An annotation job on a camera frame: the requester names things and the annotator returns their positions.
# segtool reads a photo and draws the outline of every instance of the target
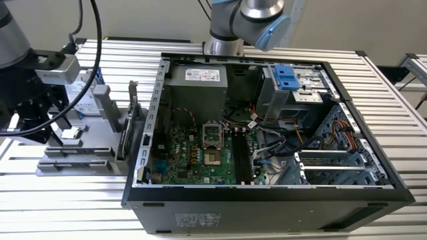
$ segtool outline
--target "gray power supply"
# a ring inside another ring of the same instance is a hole
[[[170,91],[174,99],[173,108],[189,109],[198,116],[197,124],[221,121],[227,88],[227,71],[223,65],[178,65],[171,78],[165,80],[165,90]],[[191,123],[186,113],[178,112],[177,117]]]

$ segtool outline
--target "metal slatted surface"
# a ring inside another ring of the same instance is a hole
[[[90,40],[78,54],[83,67],[95,61],[97,43]],[[149,107],[161,53],[201,53],[201,44],[105,40],[102,71],[111,98],[129,105],[129,82],[138,81],[138,96]],[[354,51],[278,48],[262,52],[246,48],[246,56],[328,61],[354,99],[377,140],[384,146],[417,202],[352,233],[305,235],[194,235],[151,238],[195,239],[427,239],[427,137],[426,129],[390,91],[366,59]],[[34,172],[45,146],[6,140],[0,146],[2,239],[145,239],[133,211],[122,209],[126,176],[37,177]]]

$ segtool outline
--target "green circuit board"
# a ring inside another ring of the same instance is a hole
[[[190,135],[193,134],[193,129],[182,127],[174,128],[162,184],[235,185],[237,176],[231,132],[225,131],[223,147],[221,150],[203,149],[203,137],[201,131],[198,132],[199,134],[194,136],[194,141],[191,141]],[[246,138],[249,144],[253,146],[257,143],[255,132],[249,132]],[[213,155],[213,162],[206,160],[207,155],[211,153],[218,154],[215,157]],[[261,169],[261,175],[254,179],[254,183],[266,184],[263,169]]]

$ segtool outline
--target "white label sticker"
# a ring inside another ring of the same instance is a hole
[[[81,73],[77,81],[73,84],[66,85],[67,95],[69,95],[69,99],[71,102],[75,100],[75,98],[81,94],[82,89],[85,88],[85,86],[87,84],[90,75],[91,75],[90,73]],[[101,115],[101,109],[97,105],[97,100],[93,95],[93,89],[90,89],[86,92],[82,100],[75,105],[74,109],[77,109],[81,113],[83,113],[85,115],[89,115],[89,116],[99,116]]]
[[[257,121],[251,121],[247,126],[250,129],[253,129],[257,126],[257,124]]]
[[[221,70],[190,68],[186,70],[186,80],[219,82]]]
[[[259,118],[259,116],[257,115],[257,113],[254,113],[254,114],[251,115],[251,119],[255,121],[258,118]]]

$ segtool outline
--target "white wall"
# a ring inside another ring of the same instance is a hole
[[[90,0],[85,2],[83,29],[78,37],[95,39]],[[197,0],[98,0],[105,36],[186,39],[210,36],[210,21]],[[10,11],[35,49],[59,50],[78,26],[78,0],[17,0]]]
[[[308,0],[293,48],[364,50],[376,64],[427,54],[427,0]]]
[[[380,65],[396,65],[405,53],[427,54],[427,0],[306,1],[292,48],[365,50]],[[78,25],[78,0],[18,0],[7,5],[33,47],[59,50]],[[209,39],[210,22],[198,0],[98,0],[98,6],[105,36],[195,43]],[[89,0],[78,36],[97,37]],[[421,94],[406,93],[416,104]],[[427,117],[427,106],[422,112]]]

